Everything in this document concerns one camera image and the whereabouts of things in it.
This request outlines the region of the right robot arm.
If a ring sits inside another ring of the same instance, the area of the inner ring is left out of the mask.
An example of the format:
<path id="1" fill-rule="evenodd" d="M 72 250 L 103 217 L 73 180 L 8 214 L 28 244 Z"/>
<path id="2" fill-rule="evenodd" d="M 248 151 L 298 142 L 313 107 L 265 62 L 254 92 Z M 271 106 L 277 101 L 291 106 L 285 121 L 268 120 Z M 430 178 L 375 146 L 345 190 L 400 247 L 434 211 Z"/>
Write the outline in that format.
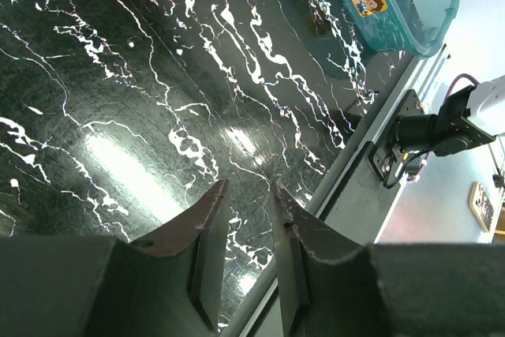
<path id="1" fill-rule="evenodd" d="M 437 114 L 401 117 L 392 129 L 404 152 L 439 157 L 490 144 L 504 135 L 504 77 L 480 82 L 462 73 L 451 83 Z"/>

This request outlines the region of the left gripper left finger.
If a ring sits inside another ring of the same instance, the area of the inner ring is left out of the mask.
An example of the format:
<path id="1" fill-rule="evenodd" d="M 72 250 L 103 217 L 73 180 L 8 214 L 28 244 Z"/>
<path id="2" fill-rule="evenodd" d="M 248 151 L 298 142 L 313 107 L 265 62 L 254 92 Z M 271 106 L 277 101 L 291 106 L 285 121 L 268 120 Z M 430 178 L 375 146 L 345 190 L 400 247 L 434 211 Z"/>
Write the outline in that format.
<path id="1" fill-rule="evenodd" d="M 130 243 L 100 236 L 1 240 L 4 336 L 214 336 L 230 183 Z"/>

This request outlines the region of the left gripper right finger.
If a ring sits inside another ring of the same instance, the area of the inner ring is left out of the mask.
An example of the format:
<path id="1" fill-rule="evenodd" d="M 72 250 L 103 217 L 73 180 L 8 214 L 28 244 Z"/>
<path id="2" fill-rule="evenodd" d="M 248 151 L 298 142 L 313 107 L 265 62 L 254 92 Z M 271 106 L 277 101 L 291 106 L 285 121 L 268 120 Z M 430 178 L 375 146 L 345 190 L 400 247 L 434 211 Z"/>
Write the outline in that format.
<path id="1" fill-rule="evenodd" d="M 286 336 L 501 336 L 504 247 L 359 245 L 271 187 Z"/>

